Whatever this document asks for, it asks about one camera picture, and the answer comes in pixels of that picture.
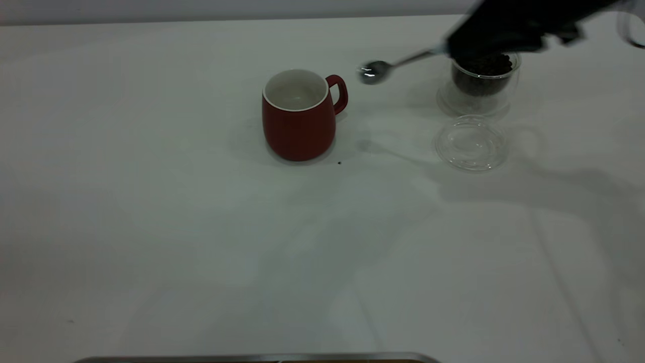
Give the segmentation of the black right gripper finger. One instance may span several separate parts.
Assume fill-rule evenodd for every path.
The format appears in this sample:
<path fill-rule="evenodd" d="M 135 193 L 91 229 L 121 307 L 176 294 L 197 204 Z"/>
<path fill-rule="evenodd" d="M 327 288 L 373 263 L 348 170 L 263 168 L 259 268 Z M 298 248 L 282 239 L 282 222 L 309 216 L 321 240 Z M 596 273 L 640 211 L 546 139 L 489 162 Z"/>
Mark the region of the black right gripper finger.
<path fill-rule="evenodd" d="M 456 31 L 445 42 L 445 53 L 454 59 L 475 59 L 496 53 L 541 51 L 545 36 L 544 32 Z"/>
<path fill-rule="evenodd" d="M 543 34 L 539 19 L 549 1 L 479 1 L 461 18 L 451 34 L 483 32 Z"/>

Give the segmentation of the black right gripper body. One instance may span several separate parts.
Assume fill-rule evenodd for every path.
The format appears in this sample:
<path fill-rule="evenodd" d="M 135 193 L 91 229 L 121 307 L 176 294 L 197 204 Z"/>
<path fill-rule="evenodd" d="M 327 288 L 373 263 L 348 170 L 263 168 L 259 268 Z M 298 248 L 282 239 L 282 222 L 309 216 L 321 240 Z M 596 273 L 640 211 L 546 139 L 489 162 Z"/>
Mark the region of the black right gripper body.
<path fill-rule="evenodd" d="M 583 39 L 578 27 L 580 22 L 616 3 L 618 1 L 547 1 L 542 32 L 557 37 L 561 44 L 569 46 Z"/>

